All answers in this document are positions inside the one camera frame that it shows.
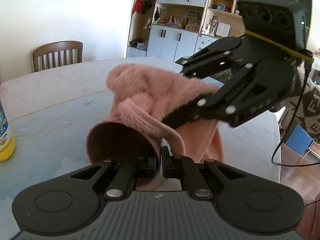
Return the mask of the patterned sleeve right forearm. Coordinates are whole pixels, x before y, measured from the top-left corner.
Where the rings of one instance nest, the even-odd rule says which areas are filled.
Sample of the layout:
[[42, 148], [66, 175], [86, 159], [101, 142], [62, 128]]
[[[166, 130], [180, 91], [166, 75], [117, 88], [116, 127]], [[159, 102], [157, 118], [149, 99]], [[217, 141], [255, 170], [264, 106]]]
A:
[[[293, 114], [295, 112], [299, 96], [304, 82], [304, 70], [295, 68], [295, 88], [291, 96], [285, 100], [286, 109]], [[308, 77], [295, 119], [300, 127], [319, 144], [319, 86]]]

